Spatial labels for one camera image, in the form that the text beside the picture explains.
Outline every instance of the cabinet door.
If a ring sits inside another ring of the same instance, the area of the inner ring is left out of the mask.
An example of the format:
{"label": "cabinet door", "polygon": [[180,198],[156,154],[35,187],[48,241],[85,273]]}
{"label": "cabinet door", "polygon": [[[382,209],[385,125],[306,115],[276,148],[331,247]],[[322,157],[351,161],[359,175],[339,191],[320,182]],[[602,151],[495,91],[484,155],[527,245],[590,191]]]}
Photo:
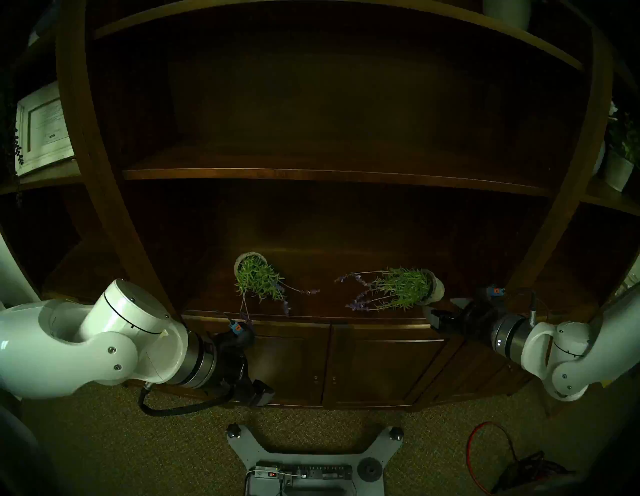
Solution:
{"label": "cabinet door", "polygon": [[323,406],[411,405],[459,345],[428,324],[332,326]]}
{"label": "cabinet door", "polygon": [[[462,342],[461,337],[454,338]],[[488,346],[464,342],[416,404],[424,406],[512,394],[532,376]]]}
{"label": "cabinet door", "polygon": [[[226,319],[183,316],[194,332],[228,330]],[[254,322],[254,345],[245,351],[249,377],[276,392],[271,404],[320,406],[329,324]]]}

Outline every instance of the red cable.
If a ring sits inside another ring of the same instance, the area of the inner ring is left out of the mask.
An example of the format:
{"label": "red cable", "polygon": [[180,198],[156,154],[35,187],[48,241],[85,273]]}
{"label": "red cable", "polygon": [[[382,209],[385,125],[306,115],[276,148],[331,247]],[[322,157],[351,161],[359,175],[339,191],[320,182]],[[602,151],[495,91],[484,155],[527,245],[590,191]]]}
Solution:
{"label": "red cable", "polygon": [[479,481],[478,479],[476,479],[476,476],[474,474],[474,471],[471,468],[471,441],[473,441],[474,436],[476,435],[476,433],[482,429],[484,426],[496,426],[497,428],[499,428],[502,432],[504,432],[504,434],[507,436],[507,441],[509,441],[509,448],[511,449],[511,454],[513,455],[514,460],[518,461],[518,458],[516,457],[516,452],[513,449],[513,442],[511,441],[511,437],[509,436],[509,433],[504,429],[504,427],[502,427],[500,424],[496,424],[495,422],[483,422],[482,424],[476,426],[476,428],[473,430],[473,432],[471,432],[471,435],[469,436],[469,440],[467,441],[467,468],[469,469],[469,475],[471,475],[471,478],[474,480],[474,482],[476,483],[476,486],[478,486],[480,489],[482,489],[482,491],[484,492],[484,494],[492,494],[491,492],[489,492]]}

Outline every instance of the gray metal base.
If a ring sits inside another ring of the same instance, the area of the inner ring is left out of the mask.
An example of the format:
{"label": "gray metal base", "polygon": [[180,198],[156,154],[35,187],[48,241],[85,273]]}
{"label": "gray metal base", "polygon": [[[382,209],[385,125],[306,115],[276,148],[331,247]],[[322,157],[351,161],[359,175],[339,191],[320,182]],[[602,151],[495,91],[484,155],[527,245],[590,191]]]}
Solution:
{"label": "gray metal base", "polygon": [[373,482],[364,481],[358,475],[358,464],[364,458],[374,458],[380,462],[382,468],[403,444],[402,429],[387,427],[378,435],[368,450],[360,454],[298,454],[298,453],[270,453],[255,440],[246,426],[232,424],[227,429],[229,446],[240,457],[247,470],[256,465],[266,466],[267,462],[277,465],[305,465],[305,466],[340,466],[350,465],[351,480],[322,480],[306,479],[302,477],[286,477],[264,479],[251,474],[248,479],[248,491],[245,496],[276,496],[280,490],[280,478],[283,485],[282,494],[295,496],[301,493],[308,496],[322,494],[336,494],[345,496],[384,496],[385,486],[383,476]]}

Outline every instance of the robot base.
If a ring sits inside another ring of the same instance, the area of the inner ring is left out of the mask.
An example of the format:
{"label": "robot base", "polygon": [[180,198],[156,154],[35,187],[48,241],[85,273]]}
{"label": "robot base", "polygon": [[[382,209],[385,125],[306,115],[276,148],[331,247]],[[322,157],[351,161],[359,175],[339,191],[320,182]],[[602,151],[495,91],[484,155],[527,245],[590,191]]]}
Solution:
{"label": "robot base", "polygon": [[247,469],[244,496],[384,496],[383,469],[403,444],[387,427],[360,454],[270,453],[246,426],[231,424],[227,441]]}

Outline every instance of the white pot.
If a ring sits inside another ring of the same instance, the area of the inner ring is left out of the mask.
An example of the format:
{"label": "white pot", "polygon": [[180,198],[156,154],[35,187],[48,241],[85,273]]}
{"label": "white pot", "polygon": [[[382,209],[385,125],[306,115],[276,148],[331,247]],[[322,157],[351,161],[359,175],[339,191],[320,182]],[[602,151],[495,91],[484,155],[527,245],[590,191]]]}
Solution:
{"label": "white pot", "polygon": [[431,295],[426,300],[422,300],[418,305],[429,305],[435,301],[440,301],[444,297],[444,284],[438,279],[433,272],[427,269],[422,269],[423,273],[427,273],[431,276],[433,283],[435,284]]}
{"label": "white pot", "polygon": [[259,256],[262,260],[264,260],[264,263],[267,263],[267,259],[264,258],[261,254],[259,254],[258,252],[246,252],[243,253],[242,255],[240,255],[238,258],[236,258],[236,263],[234,264],[234,274],[236,275],[236,278],[238,277],[238,267],[240,266],[240,263],[247,257],[251,257],[252,255],[257,255]]}
{"label": "white pot", "polygon": [[483,11],[484,15],[527,31],[531,18],[531,0],[483,0]]}
{"label": "white pot", "polygon": [[598,158],[596,159],[596,163],[593,166],[593,173],[591,175],[596,175],[600,170],[600,165],[602,165],[602,159],[604,158],[604,154],[607,152],[607,146],[602,140],[602,144],[600,145],[600,151],[598,152]]}
{"label": "white pot", "polygon": [[604,182],[616,191],[622,192],[633,171],[634,165],[631,162],[621,157],[613,150],[609,150],[607,155],[607,166],[604,170]]}

